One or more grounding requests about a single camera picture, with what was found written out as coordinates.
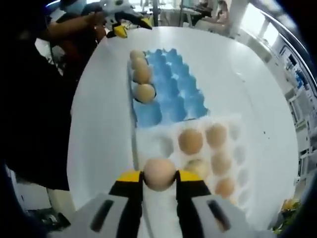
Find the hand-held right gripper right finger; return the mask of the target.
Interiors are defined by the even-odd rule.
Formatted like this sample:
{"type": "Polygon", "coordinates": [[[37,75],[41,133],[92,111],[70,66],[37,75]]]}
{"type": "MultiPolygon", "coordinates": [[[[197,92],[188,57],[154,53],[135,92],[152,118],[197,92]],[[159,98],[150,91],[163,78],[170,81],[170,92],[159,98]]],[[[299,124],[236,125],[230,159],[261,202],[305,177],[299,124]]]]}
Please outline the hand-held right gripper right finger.
{"type": "Polygon", "coordinates": [[[272,238],[269,230],[257,231],[244,212],[229,200],[210,193],[196,174],[175,174],[177,216],[184,238],[272,238]]]}

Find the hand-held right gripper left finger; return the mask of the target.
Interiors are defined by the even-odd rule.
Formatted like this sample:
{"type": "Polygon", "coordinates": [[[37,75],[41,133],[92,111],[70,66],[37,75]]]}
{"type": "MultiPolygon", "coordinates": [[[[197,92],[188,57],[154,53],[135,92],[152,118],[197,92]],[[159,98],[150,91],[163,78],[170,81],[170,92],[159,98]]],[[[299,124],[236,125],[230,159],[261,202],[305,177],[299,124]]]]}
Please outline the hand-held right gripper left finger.
{"type": "Polygon", "coordinates": [[[108,194],[100,193],[76,213],[71,225],[52,238],[136,238],[142,217],[143,173],[121,174],[108,194]]]}

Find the person's left hand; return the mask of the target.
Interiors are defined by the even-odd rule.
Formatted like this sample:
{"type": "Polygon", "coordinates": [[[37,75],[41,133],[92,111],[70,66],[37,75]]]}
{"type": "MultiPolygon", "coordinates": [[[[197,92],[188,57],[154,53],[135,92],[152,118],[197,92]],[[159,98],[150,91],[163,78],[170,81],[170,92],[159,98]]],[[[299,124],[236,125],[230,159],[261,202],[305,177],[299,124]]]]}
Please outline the person's left hand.
{"type": "Polygon", "coordinates": [[[99,43],[106,36],[105,17],[103,12],[91,12],[90,21],[95,30],[96,40],[99,43]]]}

